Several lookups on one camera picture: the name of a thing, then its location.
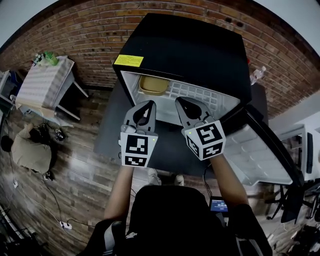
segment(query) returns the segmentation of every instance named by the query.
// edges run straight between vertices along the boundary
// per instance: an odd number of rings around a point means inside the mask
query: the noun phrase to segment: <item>sleeve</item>
[[[31,137],[31,135],[30,135],[27,127],[24,128],[23,130],[21,130],[21,131],[17,134],[17,136],[19,136],[19,137],[22,138],[22,139],[30,139],[30,137]]]
[[[97,223],[86,248],[77,256],[103,255],[106,251],[105,231],[113,222],[112,219],[105,219]]]
[[[273,255],[266,235],[249,205],[240,204],[229,212],[228,228],[237,238],[255,241],[263,256]]]

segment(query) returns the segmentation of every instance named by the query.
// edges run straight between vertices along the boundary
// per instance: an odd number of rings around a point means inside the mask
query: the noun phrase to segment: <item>white wall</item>
[[[290,24],[320,55],[320,5],[316,0],[254,0]]]
[[[269,120],[269,127],[275,132],[300,124],[315,130],[320,127],[320,91]]]
[[[2,0],[0,2],[0,47],[29,19],[57,0]]]

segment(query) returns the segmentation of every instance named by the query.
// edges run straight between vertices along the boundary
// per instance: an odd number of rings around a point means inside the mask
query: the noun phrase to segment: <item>red brick wall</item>
[[[287,23],[248,0],[64,0],[26,23],[0,50],[0,69],[30,68],[37,52],[50,50],[76,62],[88,86],[112,87],[112,63],[147,13],[202,20],[243,37],[251,69],[266,66],[261,83],[269,116],[276,116],[319,89],[320,61]]]

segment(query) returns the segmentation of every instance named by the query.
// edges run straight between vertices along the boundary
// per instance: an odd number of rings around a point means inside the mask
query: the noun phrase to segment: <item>person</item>
[[[210,162],[228,207],[227,227],[210,211],[198,190],[147,185],[135,195],[125,234],[134,169],[121,166],[104,220],[95,226],[86,248],[78,255],[271,256],[272,249],[249,206],[246,191],[226,158],[220,154]]]
[[[7,135],[3,136],[1,148],[5,152],[11,152],[12,160],[18,166],[43,174],[45,180],[53,180],[53,174],[49,170],[52,167],[52,150],[48,136],[48,130],[47,133],[40,134],[33,123],[25,124],[14,140]]]

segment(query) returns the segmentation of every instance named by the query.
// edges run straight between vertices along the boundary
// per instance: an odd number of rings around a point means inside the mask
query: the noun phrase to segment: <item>black mini fridge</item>
[[[181,126],[177,97],[205,103],[221,121],[227,137],[224,155],[243,184],[303,185],[304,174],[262,115],[248,105],[251,83],[241,35],[195,19],[149,13],[113,68],[131,104],[153,100],[159,121]],[[162,84],[159,91],[146,91],[142,82],[150,78],[165,80],[165,89]]]

